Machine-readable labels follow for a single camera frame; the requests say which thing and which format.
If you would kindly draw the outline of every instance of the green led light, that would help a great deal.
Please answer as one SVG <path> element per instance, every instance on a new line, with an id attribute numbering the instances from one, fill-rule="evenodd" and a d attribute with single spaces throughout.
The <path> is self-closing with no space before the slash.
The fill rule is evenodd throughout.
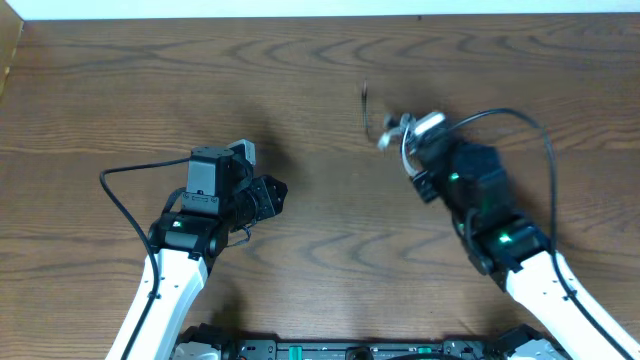
<path id="1" fill-rule="evenodd" d="M 500 242 L 501 242 L 501 243 L 503 243 L 503 244 L 504 244 L 504 243 L 511 242 L 511 240 L 512 240 L 512 239 L 511 239 L 511 238 L 509 237 L 509 235 L 507 235 L 507 234 L 502 234 L 502 235 L 500 236 Z"/>

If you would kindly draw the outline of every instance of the black wire bundle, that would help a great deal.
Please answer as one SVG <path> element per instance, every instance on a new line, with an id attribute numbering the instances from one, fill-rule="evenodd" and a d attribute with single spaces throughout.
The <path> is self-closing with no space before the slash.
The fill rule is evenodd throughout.
<path id="1" fill-rule="evenodd" d="M 136 327 L 133 329 L 133 333 L 131 333 L 129 342 L 127 342 L 127 346 L 125 347 L 124 352 L 122 353 L 123 360 L 126 360 L 127 357 L 129 356 L 129 352 L 131 352 L 131 348 L 133 347 L 133 344 L 136 342 L 136 338 L 138 337 L 138 333 L 140 332 L 140 329 L 144 324 L 144 320 L 147 318 L 147 314 L 149 313 L 149 310 L 151 310 L 151 305 L 153 305 L 153 300 L 155 300 L 156 296 L 158 295 L 158 287 L 160 286 L 160 281 L 159 281 L 160 275 L 158 272 L 158 263 L 156 262 L 156 257 L 151 251 L 151 246 L 149 245 L 149 239 L 147 239 L 147 236 L 145 235 L 144 231 L 142 231 L 142 228 L 140 228 L 140 225 L 133 218 L 129 210 L 127 210 L 127 208 L 124 205 L 122 205 L 120 200 L 118 200 L 118 198 L 113 194 L 113 191 L 111 191 L 111 189 L 109 188 L 109 185 L 107 185 L 106 176 L 112 173 L 131 171 L 131 170 L 140 170 L 140 169 L 151 169 L 151 168 L 180 164 L 187 161 L 189 161 L 189 158 L 165 161 L 165 162 L 159 162 L 159 163 L 153 163 L 153 164 L 134 165 L 134 166 L 121 167 L 121 168 L 107 169 L 100 173 L 100 185 L 102 185 L 102 189 L 104 189 L 104 192 L 107 193 L 111 201 L 113 201 L 116 207 L 122 212 L 124 217 L 126 217 L 127 220 L 129 220 L 129 223 L 131 224 L 131 226 L 133 226 L 133 229 L 136 231 L 136 233 L 138 233 L 138 236 L 140 237 L 140 240 L 142 240 L 142 244 L 144 245 L 145 249 L 147 250 L 147 254 L 149 255 L 149 261 L 151 262 L 151 269 L 153 271 L 153 287 L 151 288 L 151 292 L 149 293 L 149 300 L 147 300 L 147 304 L 142 310 L 142 314 L 140 314 L 140 319 L 138 320 Z"/>

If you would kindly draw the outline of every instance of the wire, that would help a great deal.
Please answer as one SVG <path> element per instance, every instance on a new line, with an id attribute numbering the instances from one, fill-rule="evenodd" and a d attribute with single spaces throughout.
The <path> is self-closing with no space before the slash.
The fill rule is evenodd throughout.
<path id="1" fill-rule="evenodd" d="M 368 86 L 367 79 L 364 79 L 362 83 L 362 92 L 360 93 L 360 106 L 362 108 L 362 125 L 364 126 L 364 135 L 368 140 L 371 140 L 369 136 L 369 112 L 367 111 L 367 97 L 368 97 Z"/>
<path id="2" fill-rule="evenodd" d="M 251 180 L 253 180 L 253 166 L 251 166 L 251 163 L 248 162 L 247 159 L 245 159 L 244 156 L 240 154 L 233 154 L 231 159 L 242 165 L 242 168 L 246 173 L 245 177 L 231 189 L 231 194 L 236 195 L 237 193 L 248 188 L 249 185 L 251 185 Z"/>
<path id="3" fill-rule="evenodd" d="M 244 233 L 247 234 L 247 237 L 244 240 L 239 240 L 239 241 L 234 242 L 233 244 L 229 244 L 229 245 L 225 246 L 225 248 L 247 244 L 251 240 L 251 227 L 252 226 L 253 225 L 250 225 L 250 226 L 243 225 L 242 226 L 242 230 L 244 230 Z"/>
<path id="4" fill-rule="evenodd" d="M 473 239 L 471 238 L 471 236 L 473 235 L 473 231 L 471 230 L 471 225 L 473 222 L 473 217 L 476 216 L 478 214 L 478 210 L 477 209 L 469 209 L 467 211 L 467 215 L 465 216 L 465 220 L 464 220 L 464 241 L 467 243 L 467 246 L 469 247 L 469 250 L 475 250 L 475 245 L 473 244 Z"/>
<path id="5" fill-rule="evenodd" d="M 136 220 L 133 218 L 131 213 L 129 213 L 127 208 L 124 207 L 124 205 L 122 205 L 120 200 L 118 200 L 118 198 L 113 194 L 113 191 L 111 191 L 111 189 L 109 188 L 109 185 L 107 185 L 107 181 L 105 178 L 107 175 L 112 173 L 118 173 L 118 172 L 130 171 L 130 170 L 151 169 L 151 168 L 157 168 L 162 166 L 180 164 L 187 161 L 189 161 L 189 158 L 165 161 L 165 162 L 153 163 L 153 164 L 144 164 L 144 165 L 135 165 L 135 166 L 127 166 L 127 167 L 121 167 L 121 168 L 107 169 L 100 173 L 100 185 L 102 185 L 102 189 L 104 189 L 104 192 L 107 193 L 111 201 L 113 201 L 116 207 L 122 212 L 124 217 L 127 218 L 127 220 L 129 220 L 129 223 L 131 223 L 131 226 L 133 226 L 133 229 L 136 231 L 136 233 L 138 233 L 138 236 L 140 237 L 140 240 L 142 240 L 142 244 L 144 245 L 145 249 L 147 250 L 147 254 L 149 255 L 149 261 L 151 262 L 151 269 L 153 271 L 153 287 L 151 288 L 151 292 L 149 293 L 149 300 L 147 300 L 147 304 L 142 310 L 142 314 L 140 314 L 140 319 L 138 320 L 136 327 L 133 329 L 133 332 L 131 333 L 129 342 L 127 343 L 127 346 L 124 348 L 124 352 L 122 353 L 123 360 L 126 360 L 127 357 L 129 356 L 129 352 L 131 352 L 131 348 L 133 347 L 133 344 L 136 341 L 136 337 L 138 336 L 138 333 L 140 332 L 140 329 L 144 324 L 144 320 L 146 319 L 147 314 L 149 313 L 149 310 L 151 310 L 151 305 L 153 304 L 153 300 L 155 300 L 156 296 L 158 295 L 158 287 L 160 283 L 158 281 L 159 280 L 158 263 L 156 262 L 156 257 L 153 254 L 153 251 L 151 250 L 151 246 L 149 245 L 149 240 L 147 239 L 147 236 L 144 234 L 144 231 L 142 231 L 142 228 L 140 228 L 140 225 L 136 222 Z"/>
<path id="6" fill-rule="evenodd" d="M 187 191 L 187 188 L 182 187 L 182 188 L 178 188 L 176 190 L 174 190 L 171 195 L 169 195 L 169 198 L 167 199 L 167 203 L 164 205 L 164 208 L 162 209 L 162 213 L 166 214 L 169 211 L 171 211 L 171 208 L 173 208 L 173 205 L 176 203 L 176 201 L 178 200 L 178 198 L 180 196 L 182 196 L 182 194 Z"/>
<path id="7" fill-rule="evenodd" d="M 552 259 L 552 263 L 553 263 L 553 270 L 556 273 L 556 276 L 558 277 L 558 281 L 560 282 L 560 285 L 562 286 L 562 288 L 564 289 L 564 291 L 567 293 L 567 297 L 569 299 L 571 299 L 571 301 L 573 302 L 573 304 L 576 306 L 576 308 L 578 308 L 578 310 L 580 311 L 580 313 L 582 314 L 582 316 L 585 317 L 585 319 L 587 319 L 587 321 L 589 321 L 589 323 L 591 324 L 591 326 L 593 326 L 599 333 L 600 335 L 602 335 L 602 337 L 604 337 L 607 342 L 609 342 L 609 344 L 611 344 L 611 346 L 616 349 L 616 351 L 618 351 L 618 353 L 620 353 L 620 355 L 625 358 L 625 359 L 633 359 L 633 357 L 631 357 L 631 355 L 611 336 L 609 335 L 609 333 L 596 321 L 596 319 L 593 318 L 593 316 L 591 316 L 591 314 L 589 314 L 589 311 L 587 311 L 587 309 L 585 309 L 585 307 L 580 303 L 580 301 L 578 300 L 578 298 L 576 297 L 575 291 L 573 291 L 569 285 L 567 284 L 567 281 L 564 279 L 564 277 L 562 276 L 562 273 L 560 272 L 560 266 L 558 265 L 558 258 L 556 256 L 557 254 L 557 245 L 558 245 L 558 226 L 557 226 L 557 202 L 558 202 L 558 179 L 557 179 L 557 171 L 556 171 L 556 155 L 555 152 L 553 150 L 553 145 L 551 144 L 551 139 L 549 138 L 549 134 L 547 133 L 547 131 L 540 126 L 535 120 L 533 120 L 532 118 L 530 118 L 529 116 L 513 110 L 513 109 L 507 109 L 507 108 L 500 108 L 500 109 L 491 109 L 491 110 L 486 110 L 486 111 L 482 111 L 479 112 L 475 115 L 472 115 L 458 123 L 456 123 L 455 125 L 453 125 L 451 128 L 449 128 L 448 132 L 452 132 L 455 131 L 457 129 L 460 129 L 461 127 L 468 125 L 478 119 L 481 119 L 485 116 L 489 116 L 489 115 L 496 115 L 496 114 L 508 114 L 511 116 L 514 116 L 526 123 L 528 123 L 529 125 L 531 125 L 531 127 L 533 127 L 534 129 L 538 129 L 540 130 L 540 132 L 542 133 L 542 138 L 544 140 L 544 145 L 545 145 L 545 150 L 547 152 L 547 159 L 549 162 L 549 177 L 550 177 L 550 192 L 551 192 L 551 221 L 550 221 L 550 240 L 549 240 L 549 252 L 551 253 L 551 259 Z"/>
<path id="8" fill-rule="evenodd" d="M 402 136 L 402 144 L 400 144 L 400 156 L 402 157 L 402 166 L 410 177 L 415 177 L 420 172 L 416 170 L 407 158 L 407 135 L 409 134 L 409 126 L 404 129 L 404 135 Z"/>

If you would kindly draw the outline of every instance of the black cable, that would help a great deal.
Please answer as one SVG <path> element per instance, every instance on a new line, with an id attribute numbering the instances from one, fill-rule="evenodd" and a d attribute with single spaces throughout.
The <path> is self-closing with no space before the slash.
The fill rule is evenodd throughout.
<path id="1" fill-rule="evenodd" d="M 453 355 L 440 354 L 440 353 L 425 353 L 425 354 L 409 354 L 392 357 L 389 360 L 418 360 L 418 359 L 442 359 L 442 360 L 460 360 L 461 358 Z"/>
<path id="2" fill-rule="evenodd" d="M 144 310 L 142 310 L 142 314 L 140 314 L 140 319 L 138 320 L 136 327 L 133 329 L 133 333 L 131 333 L 129 342 L 127 343 L 127 346 L 124 348 L 124 352 L 122 353 L 123 360 L 126 360 L 127 357 L 129 356 L 129 352 L 131 351 L 131 348 L 133 347 L 133 344 L 136 341 L 136 337 L 138 336 L 138 333 L 140 332 L 140 329 L 144 324 L 144 320 L 146 319 L 147 314 L 149 313 L 149 310 L 151 310 L 151 305 L 153 304 L 153 300 L 158 295 L 158 287 L 160 286 L 160 282 L 159 282 L 159 274 L 158 274 L 158 263 L 156 262 L 156 257 L 153 254 L 153 251 L 151 250 L 151 246 L 149 245 L 149 240 L 147 239 L 147 236 L 145 235 L 144 231 L 142 231 L 142 229 L 140 228 L 140 225 L 136 222 L 136 220 L 133 218 L 131 213 L 129 213 L 127 208 L 125 208 L 124 205 L 122 205 L 122 203 L 120 202 L 120 200 L 118 200 L 118 198 L 113 194 L 113 192 L 109 188 L 109 185 L 107 185 L 107 181 L 105 177 L 106 175 L 117 173 L 117 172 L 140 170 L 140 169 L 151 169 L 156 167 L 180 164 L 187 161 L 189 161 L 189 158 L 165 161 L 165 162 L 153 163 L 153 164 L 144 164 L 144 165 L 135 165 L 135 166 L 127 166 L 127 167 L 121 167 L 121 168 L 107 169 L 100 173 L 100 185 L 102 185 L 102 189 L 104 189 L 104 192 L 107 193 L 111 201 L 113 201 L 116 207 L 122 212 L 124 217 L 127 218 L 127 220 L 129 220 L 129 223 L 131 223 L 131 226 L 133 226 L 133 229 L 136 231 L 136 233 L 138 233 L 140 240 L 142 240 L 142 244 L 147 250 L 147 254 L 149 255 L 149 261 L 151 262 L 151 269 L 153 270 L 153 287 L 151 288 L 151 292 L 149 293 L 149 300 L 147 300 L 147 304 L 145 305 Z"/>
<path id="3" fill-rule="evenodd" d="M 182 194 L 187 191 L 187 188 L 182 187 L 182 188 L 178 188 L 175 189 L 171 195 L 169 195 L 169 198 L 167 199 L 166 204 L 164 204 L 164 208 L 162 209 L 162 213 L 166 214 L 169 211 L 171 211 L 171 208 L 173 208 L 173 205 L 176 203 L 176 201 L 178 200 L 178 198 L 180 196 L 182 196 Z"/>
<path id="4" fill-rule="evenodd" d="M 534 129 L 538 129 L 540 130 L 540 132 L 542 133 L 542 138 L 544 140 L 544 145 L 545 145 L 545 149 L 547 152 L 547 159 L 549 162 L 549 177 L 550 177 L 550 192 L 551 192 L 551 221 L 550 221 L 550 236 L 549 236 L 549 252 L 551 253 L 551 259 L 552 259 L 552 263 L 553 263 L 553 270 L 556 273 L 556 276 L 558 277 L 558 281 L 560 282 L 560 285 L 562 285 L 562 288 L 564 289 L 564 291 L 567 293 L 567 297 L 569 299 L 571 299 L 571 301 L 573 302 L 573 304 L 576 306 L 576 308 L 578 308 L 578 310 L 580 311 L 580 313 L 582 314 L 582 316 L 585 317 L 585 319 L 587 319 L 587 321 L 589 321 L 589 323 L 591 324 L 591 326 L 593 326 L 599 333 L 600 335 L 602 335 L 602 337 L 604 337 L 607 342 L 609 342 L 609 344 L 611 344 L 611 346 L 616 349 L 616 351 L 618 351 L 618 353 L 620 353 L 620 355 L 628 360 L 632 360 L 633 357 L 631 357 L 631 355 L 611 336 L 609 335 L 609 333 L 596 321 L 596 319 L 594 319 L 591 314 L 589 314 L 589 312 L 587 311 L 587 309 L 584 308 L 584 306 L 580 303 L 580 301 L 578 300 L 578 298 L 576 297 L 575 291 L 571 290 L 571 288 L 569 287 L 569 285 L 567 284 L 567 281 L 564 279 L 564 277 L 562 276 L 562 273 L 560 272 L 560 266 L 558 265 L 558 259 L 556 257 L 556 253 L 557 253 L 557 244 L 558 244 L 558 237 L 557 237 L 557 202 L 558 202 L 558 180 L 557 180 L 557 172 L 556 172 L 556 155 L 555 152 L 553 150 L 553 145 L 551 144 L 551 139 L 549 138 L 549 134 L 547 134 L 547 131 L 540 126 L 535 120 L 533 120 L 532 118 L 530 118 L 529 116 L 513 110 L 513 109 L 506 109 L 506 108 L 501 108 L 501 109 L 491 109 L 491 110 L 486 110 L 486 111 L 482 111 L 479 112 L 475 115 L 472 115 L 458 123 L 456 123 L 455 125 L 453 125 L 451 128 L 449 128 L 449 132 L 451 131 L 455 131 L 457 129 L 460 129 L 461 127 L 470 124 L 478 119 L 481 119 L 485 116 L 489 116 L 489 115 L 496 115 L 496 114 L 508 114 L 511 116 L 514 116 L 520 120 L 523 120 L 524 122 L 528 123 L 529 125 L 531 125 L 531 127 L 533 127 Z"/>
<path id="5" fill-rule="evenodd" d="M 367 110 L 367 98 L 369 96 L 369 87 L 367 86 L 367 79 L 364 79 L 362 83 L 362 92 L 360 93 L 360 106 L 362 111 L 362 126 L 364 127 L 364 135 L 369 141 L 378 141 L 377 139 L 371 139 L 369 134 L 369 111 Z"/>
<path id="6" fill-rule="evenodd" d="M 251 241 L 251 227 L 252 226 L 253 225 L 249 225 L 249 226 L 243 225 L 242 226 L 242 230 L 244 230 L 244 233 L 247 235 L 247 237 L 244 238 L 243 240 L 236 241 L 233 244 L 229 244 L 229 245 L 227 245 L 225 247 L 227 248 L 227 247 L 240 246 L 240 245 L 247 244 L 249 241 Z"/>
<path id="7" fill-rule="evenodd" d="M 473 244 L 473 239 L 471 238 L 471 236 L 473 235 L 473 231 L 471 231 L 471 225 L 473 222 L 473 217 L 476 216 L 476 214 L 478 214 L 477 209 L 469 209 L 464 220 L 464 241 L 467 243 L 469 250 L 475 250 L 475 245 Z"/>
<path id="8" fill-rule="evenodd" d="M 236 195 L 251 185 L 251 180 L 253 180 L 253 166 L 240 154 L 234 154 L 231 158 L 242 165 L 245 172 L 245 177 L 231 189 L 231 194 Z"/>

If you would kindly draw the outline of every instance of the wooden table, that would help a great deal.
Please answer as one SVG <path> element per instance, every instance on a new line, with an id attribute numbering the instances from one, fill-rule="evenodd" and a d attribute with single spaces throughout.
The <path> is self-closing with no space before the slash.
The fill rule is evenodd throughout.
<path id="1" fill-rule="evenodd" d="M 640 338 L 640 16 L 437 16 L 30 22 L 0 107 L 0 358 L 102 358 L 145 251 L 104 168 L 257 144 L 282 215 L 225 250 L 185 326 L 283 338 L 495 335 L 540 324 L 466 259 L 441 203 L 363 133 L 387 111 L 513 107 L 559 152 L 560 249 Z M 507 117 L 497 145 L 547 224 L 541 141 Z M 147 228 L 184 165 L 114 175 Z"/>

